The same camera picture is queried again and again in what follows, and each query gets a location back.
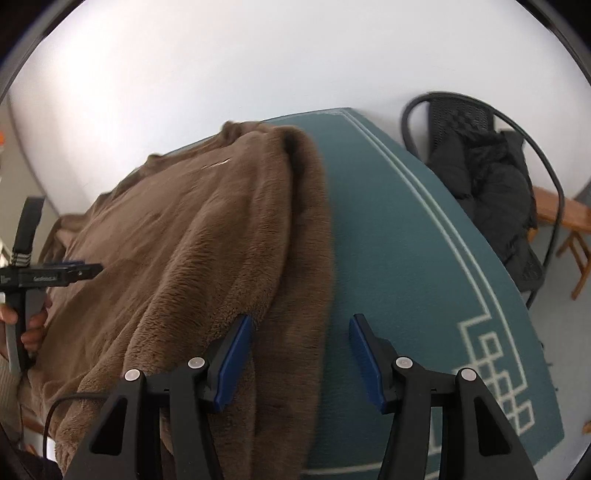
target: teal table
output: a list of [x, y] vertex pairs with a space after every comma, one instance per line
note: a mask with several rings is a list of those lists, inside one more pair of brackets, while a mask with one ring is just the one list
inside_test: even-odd
[[[535, 463], [564, 436], [554, 387], [521, 296], [439, 179], [351, 109], [269, 121], [295, 125], [324, 159], [336, 253], [316, 441], [303, 478], [375, 480], [391, 425], [366, 398], [348, 323], [424, 367], [470, 366], [497, 398]], [[427, 478], [436, 478], [441, 415]]]

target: black device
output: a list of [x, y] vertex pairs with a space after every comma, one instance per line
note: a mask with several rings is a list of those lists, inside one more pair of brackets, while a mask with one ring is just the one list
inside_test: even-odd
[[10, 265], [0, 268], [0, 292], [5, 294], [6, 304], [18, 314], [16, 325], [5, 326], [8, 360], [13, 375], [21, 375], [31, 365], [21, 341], [21, 335], [27, 330], [27, 293], [35, 289], [66, 287], [79, 280], [90, 280], [103, 270], [100, 264], [85, 264], [83, 261], [30, 266], [33, 240], [41, 220], [44, 201], [43, 197], [26, 199], [18, 222]]
[[207, 413], [232, 401], [253, 324], [239, 315], [203, 356], [146, 377], [129, 370], [78, 447], [64, 480], [161, 480], [160, 408], [170, 409], [177, 480], [223, 480]]
[[443, 407], [439, 480], [537, 480], [519, 437], [478, 374], [426, 370], [374, 335], [362, 314], [349, 342], [370, 401], [394, 413], [378, 480], [423, 480], [431, 408]]

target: finger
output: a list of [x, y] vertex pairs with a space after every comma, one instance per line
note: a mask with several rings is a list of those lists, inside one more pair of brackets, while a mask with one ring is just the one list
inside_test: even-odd
[[8, 305], [0, 303], [0, 320], [9, 325], [14, 325], [18, 321], [18, 315]]
[[47, 321], [47, 310], [43, 309], [29, 320], [29, 328], [39, 328], [45, 325]]
[[37, 353], [41, 348], [41, 342], [28, 343], [25, 345], [25, 350], [29, 353]]
[[43, 340], [43, 328], [35, 328], [33, 330], [27, 330], [21, 335], [21, 342], [23, 345], [28, 343], [37, 343]]

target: silver screw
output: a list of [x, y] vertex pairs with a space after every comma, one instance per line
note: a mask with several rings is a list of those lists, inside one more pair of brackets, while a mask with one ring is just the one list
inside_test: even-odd
[[399, 356], [396, 359], [396, 365], [398, 365], [400, 368], [411, 368], [413, 361], [407, 356]]
[[127, 370], [127, 372], [125, 373], [125, 379], [128, 382], [133, 382], [134, 380], [137, 380], [140, 375], [141, 374], [139, 373], [139, 370], [137, 370], [136, 368], [132, 368], [131, 370]]
[[191, 360], [189, 360], [189, 368], [201, 368], [205, 365], [205, 360], [200, 356], [194, 356]]
[[464, 368], [461, 375], [464, 380], [468, 380], [469, 382], [474, 382], [477, 377], [476, 372], [471, 368]]

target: blue finger pad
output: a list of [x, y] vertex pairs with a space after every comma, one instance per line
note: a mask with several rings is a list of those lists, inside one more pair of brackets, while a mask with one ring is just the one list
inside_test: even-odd
[[382, 389], [382, 375], [374, 355], [365, 340], [365, 336], [354, 317], [349, 321], [349, 343], [353, 356], [357, 360], [357, 365], [359, 365], [359, 369], [361, 370], [361, 378], [365, 384], [369, 401], [379, 411], [384, 412], [386, 399], [384, 398], [384, 391]]
[[215, 411], [220, 412], [232, 401], [238, 379], [248, 358], [251, 347], [252, 319], [245, 316], [232, 346], [222, 362], [217, 384], [217, 394], [213, 400]]

